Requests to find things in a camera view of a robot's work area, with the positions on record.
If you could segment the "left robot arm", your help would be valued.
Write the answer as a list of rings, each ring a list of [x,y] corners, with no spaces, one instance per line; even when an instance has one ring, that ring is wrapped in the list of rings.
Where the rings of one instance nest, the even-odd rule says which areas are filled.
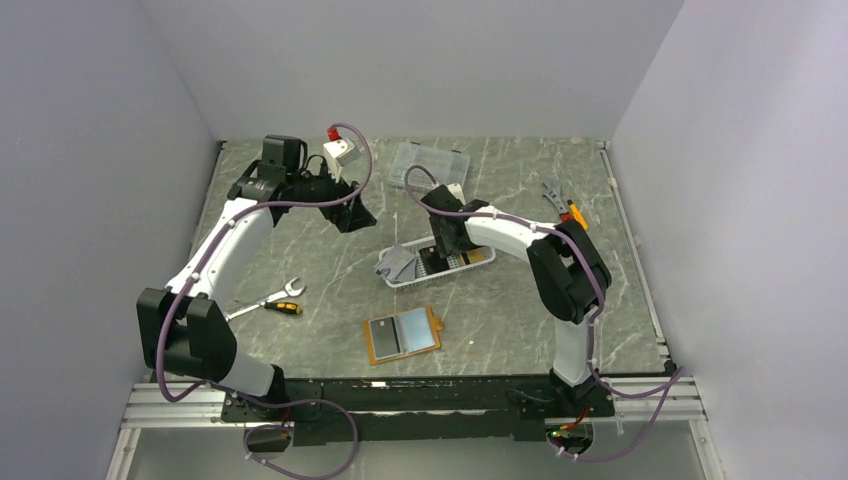
[[[163,397],[182,400],[168,390],[168,374],[190,377],[247,399],[264,420],[279,417],[289,401],[283,369],[246,353],[223,311],[235,293],[246,264],[263,239],[292,209],[317,209],[341,233],[375,225],[361,194],[368,182],[348,182],[345,166],[374,155],[365,136],[347,125],[354,138],[329,127],[318,172],[309,170],[306,141],[268,135],[254,159],[231,185],[214,228],[178,274],[161,288],[146,288],[136,302],[142,353],[155,372]]]

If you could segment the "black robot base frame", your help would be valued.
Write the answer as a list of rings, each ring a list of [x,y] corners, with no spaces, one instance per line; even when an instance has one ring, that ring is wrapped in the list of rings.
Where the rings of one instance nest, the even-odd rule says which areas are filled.
[[[362,442],[504,437],[542,441],[556,422],[585,425],[615,414],[588,382],[568,387],[550,374],[289,379],[292,406],[270,410],[228,394],[221,421],[281,423],[297,447]]]

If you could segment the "white plastic basket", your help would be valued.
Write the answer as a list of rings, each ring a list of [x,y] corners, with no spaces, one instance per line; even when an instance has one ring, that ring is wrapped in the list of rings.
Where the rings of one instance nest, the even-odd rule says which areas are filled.
[[[435,238],[398,243],[379,252],[375,273],[393,289],[440,279],[487,265],[496,259],[492,247],[479,247],[442,257]]]

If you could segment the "black VIP card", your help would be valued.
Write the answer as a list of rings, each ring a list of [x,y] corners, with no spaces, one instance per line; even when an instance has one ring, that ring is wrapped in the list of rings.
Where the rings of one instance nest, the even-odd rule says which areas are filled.
[[[376,360],[388,359],[401,353],[401,342],[394,317],[370,321],[369,331]]]

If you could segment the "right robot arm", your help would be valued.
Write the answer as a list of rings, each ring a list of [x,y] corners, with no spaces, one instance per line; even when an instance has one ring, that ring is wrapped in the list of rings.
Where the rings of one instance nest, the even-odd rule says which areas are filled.
[[[574,415],[590,399],[594,328],[611,274],[576,209],[559,222],[535,222],[474,200],[462,203],[445,185],[417,200],[430,214],[440,254],[492,247],[528,263],[539,298],[556,321],[551,401]]]

